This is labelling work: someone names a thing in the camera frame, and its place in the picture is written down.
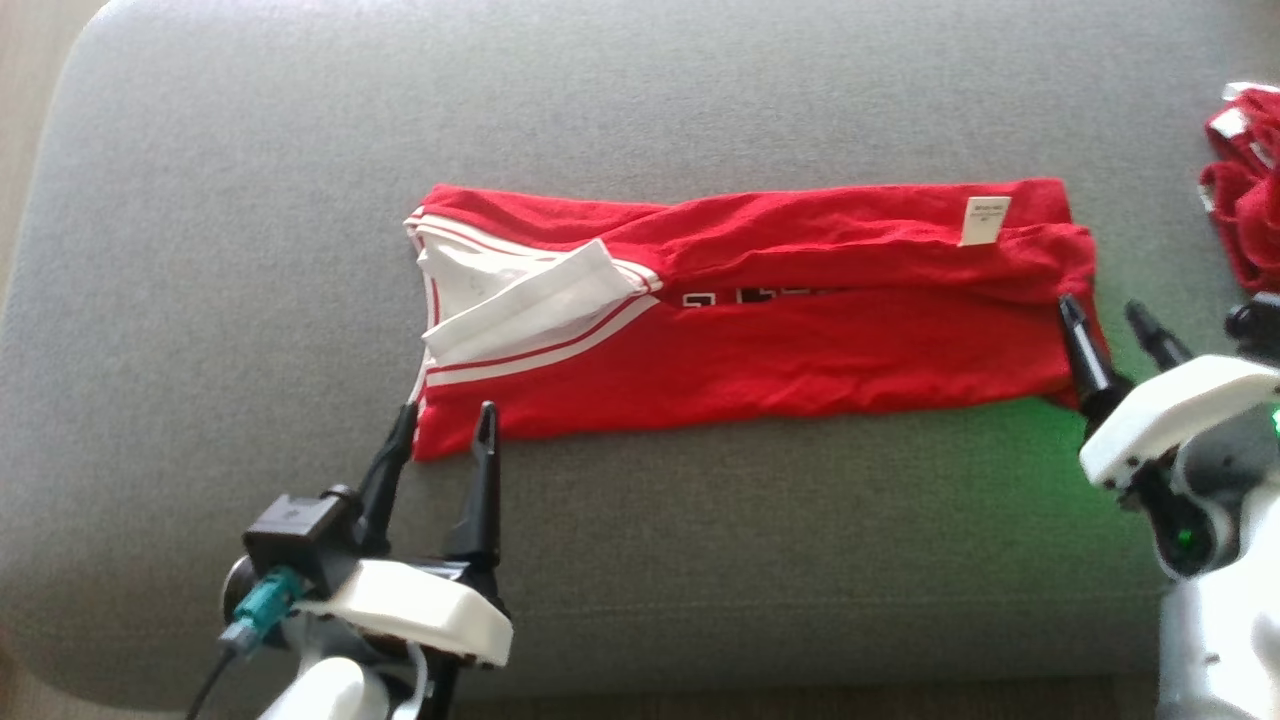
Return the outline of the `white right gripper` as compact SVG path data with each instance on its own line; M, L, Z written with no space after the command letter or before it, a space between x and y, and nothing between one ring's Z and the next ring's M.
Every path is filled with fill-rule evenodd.
M1146 515L1174 580L1243 561L1280 534L1280 366L1196 355L1142 302L1125 304L1160 372L1133 389L1097 342L1085 309L1059 297L1080 414L1101 421L1079 451L1096 488Z

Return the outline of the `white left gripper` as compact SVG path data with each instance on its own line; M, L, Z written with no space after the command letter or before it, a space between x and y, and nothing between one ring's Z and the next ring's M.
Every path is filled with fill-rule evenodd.
M355 541L362 556L390 552L390 516L417 419L416 404L399 409L361 483ZM481 404L470 452L474 477L445 559L475 577L500 564L497 404ZM461 671L503 667L515 638L509 618L453 568L366 559L329 600L294 609L294 720L454 720Z

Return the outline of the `red basketball shorts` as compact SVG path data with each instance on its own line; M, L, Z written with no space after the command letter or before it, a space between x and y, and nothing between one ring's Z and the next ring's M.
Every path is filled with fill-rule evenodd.
M1280 293L1280 86L1230 82L1204 133L1199 196L1248 293Z

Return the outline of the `red and white jersey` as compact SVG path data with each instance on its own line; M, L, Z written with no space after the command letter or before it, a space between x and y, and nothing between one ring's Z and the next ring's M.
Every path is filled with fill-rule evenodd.
M1068 401L1096 243L1060 179L677 204L451 184L406 219L428 327L413 457L763 416Z

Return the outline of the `grey fabric sofa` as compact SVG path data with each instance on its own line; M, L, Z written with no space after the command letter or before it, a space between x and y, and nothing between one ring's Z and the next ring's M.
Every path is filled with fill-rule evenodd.
M183 708L239 536L356 483L434 184L678 202L1057 177L1132 374L1228 348L1196 186L1280 0L111 0L58 85L0 327L0 633ZM504 442L511 665L474 698L1142 671L1144 523L1044 401Z

